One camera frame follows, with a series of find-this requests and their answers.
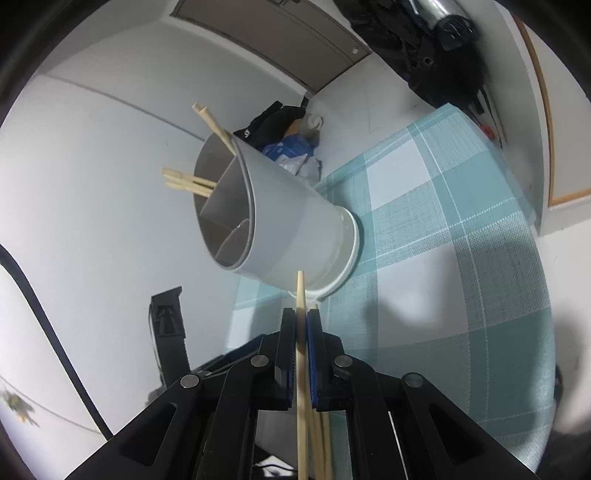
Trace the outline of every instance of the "door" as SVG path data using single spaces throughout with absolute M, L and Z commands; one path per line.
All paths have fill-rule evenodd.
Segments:
M 313 93 L 369 54 L 307 0 L 181 0 L 173 15 L 253 51 Z

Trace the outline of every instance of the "tablecloth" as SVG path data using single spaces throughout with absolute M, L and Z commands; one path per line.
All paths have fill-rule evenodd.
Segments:
M 554 331 L 531 208 L 502 154 L 446 105 L 316 189 L 357 218 L 359 261 L 323 327 L 375 370 L 417 371 L 531 469 L 554 414 Z M 276 331 L 286 292 L 242 278 L 228 349 Z M 344 413 L 335 475 L 350 477 Z

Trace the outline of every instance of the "red object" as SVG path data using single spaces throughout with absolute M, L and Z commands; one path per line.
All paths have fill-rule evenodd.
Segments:
M 488 140 L 494 142 L 496 140 L 496 135 L 491 127 L 488 125 L 482 124 L 480 126 L 480 130 L 488 137 Z

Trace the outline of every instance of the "metal screw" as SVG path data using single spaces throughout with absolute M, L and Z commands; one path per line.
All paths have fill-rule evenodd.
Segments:
M 423 378 L 419 374 L 408 374 L 404 377 L 404 381 L 409 387 L 418 388 L 423 384 Z
M 251 364 L 254 367 L 264 367 L 269 363 L 269 359 L 265 355 L 255 355 L 251 358 Z
M 183 388 L 193 388 L 199 383 L 199 377 L 197 375 L 188 374 L 181 378 L 181 385 Z
M 347 368 L 353 365 L 353 359 L 349 355 L 339 355 L 335 358 L 335 365 L 337 367 Z

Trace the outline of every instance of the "white cup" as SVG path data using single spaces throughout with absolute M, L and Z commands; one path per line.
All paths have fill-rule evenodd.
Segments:
M 211 255 L 226 270 L 292 292 L 303 270 L 306 296 L 326 297 L 355 264 L 355 219 L 250 145 L 232 142 L 237 157 L 210 135 L 195 166 L 196 176 L 217 181 L 208 199 L 195 196 Z

